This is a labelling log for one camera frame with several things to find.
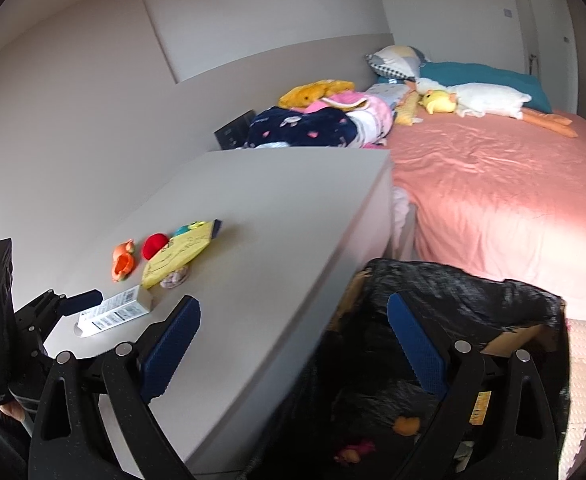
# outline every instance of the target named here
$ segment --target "teal pillow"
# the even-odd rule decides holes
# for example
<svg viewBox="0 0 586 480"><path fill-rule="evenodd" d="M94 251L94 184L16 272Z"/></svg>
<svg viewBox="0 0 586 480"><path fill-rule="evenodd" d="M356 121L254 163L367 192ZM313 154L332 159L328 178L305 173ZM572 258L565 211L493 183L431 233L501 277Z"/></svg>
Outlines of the teal pillow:
<svg viewBox="0 0 586 480"><path fill-rule="evenodd" d="M519 92L532 97L524 103L527 108L533 108L545 114L552 114L553 108L548 97L542 90L542 85L535 76L502 70L478 63L456 63L445 61L442 63L426 63L420 68L420 76L433 79L444 86L464 85L466 83L490 83L515 88Z"/></svg>

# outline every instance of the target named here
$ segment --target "orange toy in bag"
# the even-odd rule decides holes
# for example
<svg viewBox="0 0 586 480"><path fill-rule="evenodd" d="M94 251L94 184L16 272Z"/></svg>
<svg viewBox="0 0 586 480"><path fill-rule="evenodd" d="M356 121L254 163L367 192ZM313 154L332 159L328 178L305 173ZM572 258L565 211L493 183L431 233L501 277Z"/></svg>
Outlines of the orange toy in bag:
<svg viewBox="0 0 586 480"><path fill-rule="evenodd" d="M133 270L135 266L135 245L133 240L129 240L116 246L113 250L113 267L111 268L111 277L114 282L121 282Z"/></svg>

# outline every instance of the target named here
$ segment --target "yellow book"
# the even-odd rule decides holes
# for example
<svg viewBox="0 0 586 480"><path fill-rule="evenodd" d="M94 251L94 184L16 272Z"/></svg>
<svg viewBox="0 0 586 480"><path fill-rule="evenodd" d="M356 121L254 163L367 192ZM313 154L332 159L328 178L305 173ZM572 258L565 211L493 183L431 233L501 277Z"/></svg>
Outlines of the yellow book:
<svg viewBox="0 0 586 480"><path fill-rule="evenodd" d="M147 262L142 273L142 286L151 288L174 270L189 263L215 238L220 224L220 220L204 222L195 229L171 238L169 243Z"/></svg>

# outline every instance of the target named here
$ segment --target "yellow duck plush toy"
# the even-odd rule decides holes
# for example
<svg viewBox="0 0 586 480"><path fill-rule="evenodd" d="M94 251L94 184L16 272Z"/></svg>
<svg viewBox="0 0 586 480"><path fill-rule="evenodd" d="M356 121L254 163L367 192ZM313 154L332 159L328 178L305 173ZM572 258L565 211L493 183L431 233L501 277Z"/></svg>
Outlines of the yellow duck plush toy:
<svg viewBox="0 0 586 480"><path fill-rule="evenodd" d="M308 85L296 86L279 98L280 108L306 108L322 97L330 97L346 90L355 90L355 83L335 79L323 79Z"/></svg>
<svg viewBox="0 0 586 480"><path fill-rule="evenodd" d="M444 90L429 90L426 92L420 104L426 108L429 115L433 113L449 114L457 107L457 95Z"/></svg>

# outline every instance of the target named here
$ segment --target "yellow plush toy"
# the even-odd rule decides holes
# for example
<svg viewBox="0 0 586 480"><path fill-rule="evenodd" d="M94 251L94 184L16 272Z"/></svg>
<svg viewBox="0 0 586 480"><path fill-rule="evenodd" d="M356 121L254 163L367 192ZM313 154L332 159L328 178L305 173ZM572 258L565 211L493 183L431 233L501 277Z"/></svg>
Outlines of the yellow plush toy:
<svg viewBox="0 0 586 480"><path fill-rule="evenodd" d="M296 86L279 98L280 108L306 108L322 97L330 97L346 90L355 90L355 83L335 79L323 79L309 85Z"/></svg>
<svg viewBox="0 0 586 480"><path fill-rule="evenodd" d="M413 118L417 113L417 105L420 101L420 95L415 90L406 92L401 102L395 107L395 124L402 126L411 126Z"/></svg>
<svg viewBox="0 0 586 480"><path fill-rule="evenodd" d="M457 107L457 95L449 94L445 90L429 90L423 95L420 104L426 108L429 115L433 115L433 112L449 114Z"/></svg>

